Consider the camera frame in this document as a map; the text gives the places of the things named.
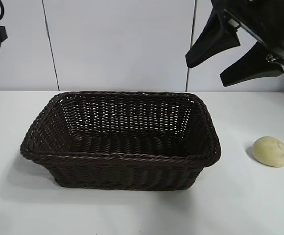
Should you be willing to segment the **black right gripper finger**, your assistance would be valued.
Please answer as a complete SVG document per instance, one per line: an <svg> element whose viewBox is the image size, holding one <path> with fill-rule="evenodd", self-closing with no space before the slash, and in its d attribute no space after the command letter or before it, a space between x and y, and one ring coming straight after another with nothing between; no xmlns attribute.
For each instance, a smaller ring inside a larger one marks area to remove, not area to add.
<svg viewBox="0 0 284 235"><path fill-rule="evenodd" d="M203 31L185 55L188 68L194 68L218 53L240 46L237 28L229 20L240 17L241 13L241 8L214 8L211 11Z"/></svg>
<svg viewBox="0 0 284 235"><path fill-rule="evenodd" d="M284 73L282 66L268 62L266 59L268 54L269 51L262 44L255 43L243 57L220 74L223 86L228 87L252 79L282 75Z"/></svg>

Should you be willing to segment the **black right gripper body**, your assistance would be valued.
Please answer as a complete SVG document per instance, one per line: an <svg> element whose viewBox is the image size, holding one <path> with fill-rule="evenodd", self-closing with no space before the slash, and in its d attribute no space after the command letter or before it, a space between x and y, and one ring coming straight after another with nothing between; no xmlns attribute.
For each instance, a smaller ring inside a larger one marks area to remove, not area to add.
<svg viewBox="0 0 284 235"><path fill-rule="evenodd" d="M284 0L213 0L212 5L284 59Z"/></svg>

